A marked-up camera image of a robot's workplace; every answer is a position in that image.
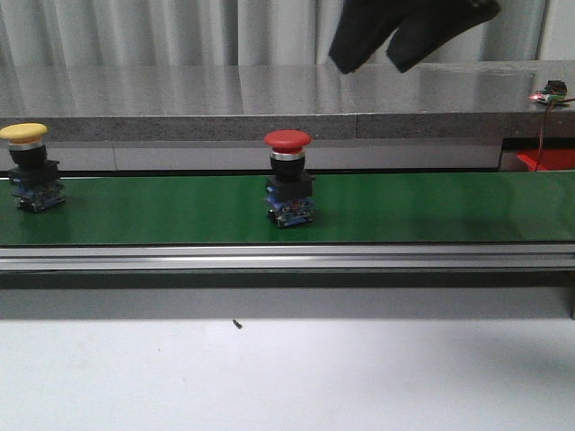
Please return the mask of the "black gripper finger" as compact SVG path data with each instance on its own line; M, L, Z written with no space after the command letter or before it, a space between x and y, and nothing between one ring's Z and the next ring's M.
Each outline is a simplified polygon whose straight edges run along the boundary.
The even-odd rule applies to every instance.
M417 1L399 24L386 51L400 72L419 64L459 34L493 19L497 1Z
M346 75L364 65L408 16L428 1L345 1L329 57Z

